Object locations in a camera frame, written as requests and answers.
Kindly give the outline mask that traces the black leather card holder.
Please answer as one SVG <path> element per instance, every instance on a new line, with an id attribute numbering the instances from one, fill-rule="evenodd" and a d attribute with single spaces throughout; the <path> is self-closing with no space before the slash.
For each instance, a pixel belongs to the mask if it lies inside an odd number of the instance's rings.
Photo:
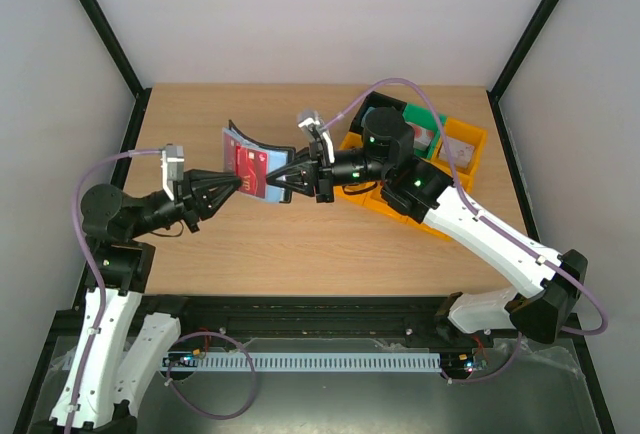
<path id="1" fill-rule="evenodd" d="M 222 143 L 224 170 L 241 178 L 240 193 L 268 203 L 291 202 L 290 191 L 268 184 L 266 178 L 294 159 L 294 147 L 256 141 L 245 135 L 232 120 L 222 129 Z"/>

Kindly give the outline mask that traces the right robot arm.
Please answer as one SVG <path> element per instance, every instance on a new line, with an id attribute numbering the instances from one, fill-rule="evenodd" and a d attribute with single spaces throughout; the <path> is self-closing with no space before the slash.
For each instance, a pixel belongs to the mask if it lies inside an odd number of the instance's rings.
<path id="1" fill-rule="evenodd" d="M 268 185 L 331 203 L 338 186 L 377 182 L 392 210 L 454 239 L 509 281 L 498 291 L 450 295 L 436 321 L 443 343 L 455 346 L 494 329 L 515 329 L 539 343 L 556 340 L 579 298 L 588 265 L 582 254 L 561 254 L 485 210 L 454 177 L 414 154 L 414 131 L 393 108 L 365 115 L 358 148 L 334 150 L 314 112 L 301 114 L 299 127 L 308 148 L 267 174 Z"/>

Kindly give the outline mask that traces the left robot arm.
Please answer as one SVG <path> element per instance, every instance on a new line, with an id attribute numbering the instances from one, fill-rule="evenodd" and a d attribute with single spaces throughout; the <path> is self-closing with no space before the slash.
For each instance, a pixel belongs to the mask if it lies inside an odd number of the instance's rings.
<path id="1" fill-rule="evenodd" d="M 96 275 L 87 280 L 81 335 L 67 381 L 48 419 L 32 433 L 133 433 L 145 393 L 181 334 L 187 302 L 162 297 L 144 317 L 132 346 L 125 341 L 155 255 L 140 236 L 179 224 L 196 232 L 241 186 L 228 172 L 192 169 L 163 190 L 136 198 L 110 184 L 80 201 L 81 239 Z"/>

